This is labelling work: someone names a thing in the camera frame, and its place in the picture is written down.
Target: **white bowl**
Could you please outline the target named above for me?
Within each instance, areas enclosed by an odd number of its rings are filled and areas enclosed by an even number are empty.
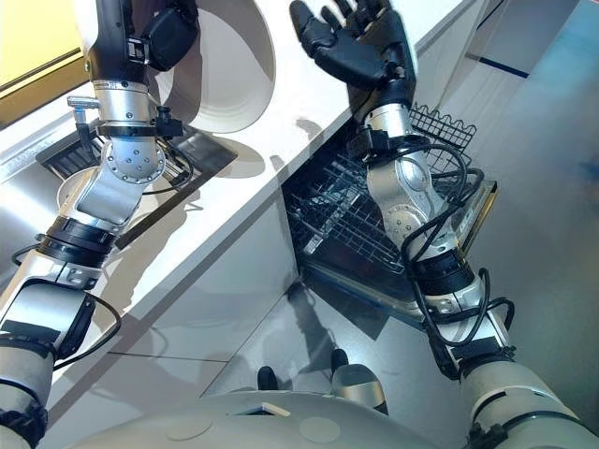
[[[253,0],[197,4],[200,34],[194,46],[168,72],[150,69],[150,93],[196,129],[239,131],[262,115],[272,97],[275,63],[269,30]],[[162,5],[161,0],[135,2],[136,31]]]

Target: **open dishwasher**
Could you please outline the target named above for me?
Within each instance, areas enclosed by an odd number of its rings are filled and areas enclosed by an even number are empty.
[[[415,132],[450,145],[472,162],[467,147],[474,125],[414,105]],[[285,207],[299,269],[304,281],[318,280],[366,301],[385,314],[421,327],[422,314],[404,273],[399,249],[385,234],[381,212],[368,194],[366,167],[345,150],[353,124],[343,126],[283,186]],[[440,151],[427,153],[431,173],[455,169]],[[441,195],[443,179],[433,180]],[[484,180],[466,207],[452,216],[461,248],[467,253],[487,217],[497,182]]]

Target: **black shoe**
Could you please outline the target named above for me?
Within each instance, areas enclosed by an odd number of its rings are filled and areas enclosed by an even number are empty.
[[[262,367],[258,371],[258,390],[260,391],[272,391],[278,390],[279,384],[277,383],[277,377],[274,375],[274,371],[271,367]]]
[[[343,349],[337,348],[330,356],[330,374],[334,374],[337,368],[348,365],[347,354]]]

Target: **dishwasher rack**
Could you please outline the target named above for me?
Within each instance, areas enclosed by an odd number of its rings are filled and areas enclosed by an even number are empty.
[[[465,153],[476,132],[474,125],[454,121],[438,110],[414,106],[410,111],[414,130],[434,143]],[[327,239],[340,242],[352,252],[393,274],[403,272],[400,252],[385,234],[376,203],[368,194],[366,167],[345,155],[348,127],[342,128],[306,165],[285,183],[287,215],[296,253],[312,255]],[[431,173],[455,169],[455,162],[439,150],[427,152]],[[443,185],[435,185],[442,192]]]

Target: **white countertop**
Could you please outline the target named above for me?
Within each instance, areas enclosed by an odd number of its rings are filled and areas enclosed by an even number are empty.
[[[472,1],[392,3],[397,4],[406,33],[418,51]],[[186,277],[196,279],[205,269],[201,266],[209,266],[217,257],[219,245],[349,119],[344,84],[325,74],[305,55],[289,20],[289,2],[256,3],[270,28],[275,52],[276,81],[267,110],[246,129],[216,135],[236,147],[242,144],[245,150],[230,167],[202,186],[197,196],[188,198],[186,204],[170,212],[107,265],[110,284],[106,285],[106,277],[101,279],[94,293],[126,314],[125,337],[109,342],[89,360],[56,372],[54,402],[108,349],[126,344],[123,340],[129,334],[139,336],[150,326],[157,309],[164,309],[181,293],[182,281]],[[324,2],[307,3],[317,11]],[[156,199],[144,201],[142,211],[153,208]],[[84,346],[98,340],[110,323],[110,316],[99,311]]]

